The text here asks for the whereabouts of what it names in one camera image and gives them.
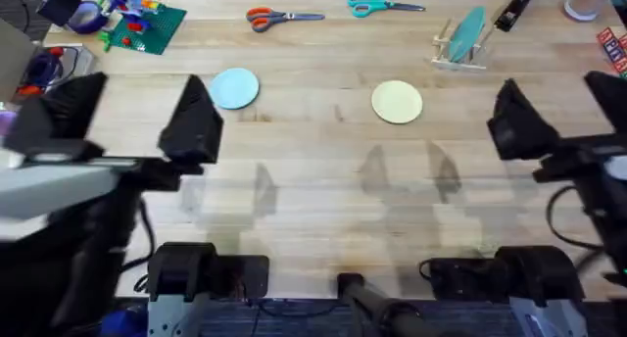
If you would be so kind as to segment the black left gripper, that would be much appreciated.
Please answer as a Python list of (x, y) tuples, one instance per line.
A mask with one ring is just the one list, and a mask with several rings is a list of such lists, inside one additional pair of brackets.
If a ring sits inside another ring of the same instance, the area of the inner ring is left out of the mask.
[[(104, 73), (95, 72), (29, 97), (5, 136), (4, 147), (31, 160), (51, 154), (69, 161), (103, 156), (104, 148), (87, 140), (86, 133), (106, 82)], [(158, 142), (174, 162), (161, 158), (98, 158), (97, 165), (112, 169), (120, 177), (121, 186), (176, 192), (183, 175), (204, 174), (200, 165), (179, 163), (217, 162), (222, 130), (223, 118), (203, 80), (191, 74)]]

